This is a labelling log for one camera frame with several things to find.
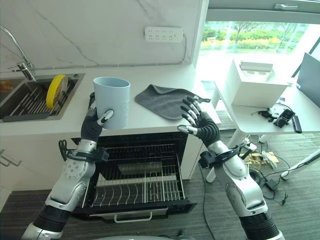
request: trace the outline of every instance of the white countertop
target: white countertop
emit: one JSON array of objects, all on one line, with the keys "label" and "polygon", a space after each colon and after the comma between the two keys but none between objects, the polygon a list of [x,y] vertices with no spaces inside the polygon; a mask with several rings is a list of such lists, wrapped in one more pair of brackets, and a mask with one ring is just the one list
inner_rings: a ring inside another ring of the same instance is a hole
[{"label": "white countertop", "polygon": [[[89,104],[89,95],[94,91],[93,79],[97,77],[119,77],[131,83],[127,126],[120,130],[104,130],[101,134],[102,136],[175,132],[177,131],[178,125],[187,124],[187,121],[184,119],[169,120],[163,118],[135,102],[135,96],[146,89],[149,84],[168,88],[186,89],[200,97],[206,96],[203,85],[200,81],[196,80],[195,69],[191,64],[69,68],[36,71],[36,75],[38,76],[82,73],[85,74],[84,78],[75,91],[61,119],[1,123],[0,135],[4,137],[63,134],[68,135],[70,138],[80,137],[81,125]],[[21,77],[21,73],[1,73],[1,79],[11,77]],[[217,124],[221,123],[214,110],[211,116]]]},{"label": "white countertop", "polygon": [[[222,96],[223,103],[227,108],[233,122],[243,133],[250,134],[291,134],[294,133],[292,122],[282,128],[268,122],[267,118],[257,114],[257,111],[266,110],[261,107],[240,106],[231,104],[228,89],[225,88],[224,77],[215,79],[217,90]],[[299,117],[303,133],[320,132],[320,108],[318,108],[308,97],[306,97],[294,85],[288,86],[283,94],[285,104],[292,108]]]}]

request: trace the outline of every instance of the light blue cup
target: light blue cup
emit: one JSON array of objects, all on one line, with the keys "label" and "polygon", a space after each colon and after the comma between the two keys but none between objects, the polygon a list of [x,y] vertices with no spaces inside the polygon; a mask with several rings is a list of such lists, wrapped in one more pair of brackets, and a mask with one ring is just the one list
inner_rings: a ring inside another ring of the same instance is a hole
[{"label": "light blue cup", "polygon": [[93,80],[96,111],[98,118],[108,109],[114,110],[113,117],[104,125],[104,129],[123,129],[128,123],[130,82],[118,78],[102,76]]}]

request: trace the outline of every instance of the marble wall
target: marble wall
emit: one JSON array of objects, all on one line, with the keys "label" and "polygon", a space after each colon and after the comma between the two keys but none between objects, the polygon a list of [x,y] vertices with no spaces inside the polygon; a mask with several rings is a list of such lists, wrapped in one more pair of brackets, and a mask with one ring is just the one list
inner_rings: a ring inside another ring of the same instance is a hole
[{"label": "marble wall", "polygon": [[[37,69],[190,63],[204,1],[2,0],[0,23]],[[180,43],[147,42],[146,26],[181,27],[184,37]],[[0,31],[0,71],[20,60]]]}]

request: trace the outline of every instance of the gray cloth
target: gray cloth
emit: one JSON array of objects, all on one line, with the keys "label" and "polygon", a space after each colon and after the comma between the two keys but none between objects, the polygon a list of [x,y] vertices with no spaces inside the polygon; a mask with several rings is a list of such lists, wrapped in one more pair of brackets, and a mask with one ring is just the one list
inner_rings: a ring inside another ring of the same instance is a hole
[{"label": "gray cloth", "polygon": [[197,99],[199,103],[210,102],[210,99],[201,98],[185,89],[161,87],[153,84],[150,84],[134,99],[138,104],[166,119],[179,120],[182,119],[181,114],[185,113],[180,108],[183,105],[182,99],[187,96]]}]

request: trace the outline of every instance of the stainless steel sink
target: stainless steel sink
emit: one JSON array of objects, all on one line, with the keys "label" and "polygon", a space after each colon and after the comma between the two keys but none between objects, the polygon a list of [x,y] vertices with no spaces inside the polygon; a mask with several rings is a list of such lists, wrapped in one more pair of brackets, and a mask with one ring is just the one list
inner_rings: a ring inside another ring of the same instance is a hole
[{"label": "stainless steel sink", "polygon": [[30,121],[30,120],[58,120],[65,112],[68,103],[77,90],[84,73],[66,74],[68,88],[53,109],[46,105],[47,92],[55,75],[38,76],[37,81],[21,78],[0,79],[17,85],[6,95],[1,94],[0,119],[2,122]]}]

